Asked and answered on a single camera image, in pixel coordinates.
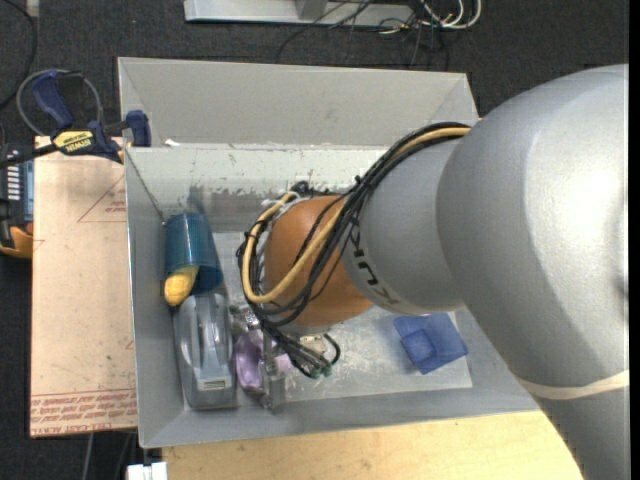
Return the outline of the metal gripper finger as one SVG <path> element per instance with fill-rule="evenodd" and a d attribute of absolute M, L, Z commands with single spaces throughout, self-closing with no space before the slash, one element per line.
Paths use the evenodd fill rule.
<path fill-rule="evenodd" d="M 231 306 L 230 319 L 234 331 L 252 331 L 260 328 L 260 320 L 246 305 Z"/>
<path fill-rule="evenodd" d="M 287 355 L 271 338 L 263 339 L 263 353 L 259 361 L 263 395 L 261 405 L 273 410 L 286 399 Z"/>

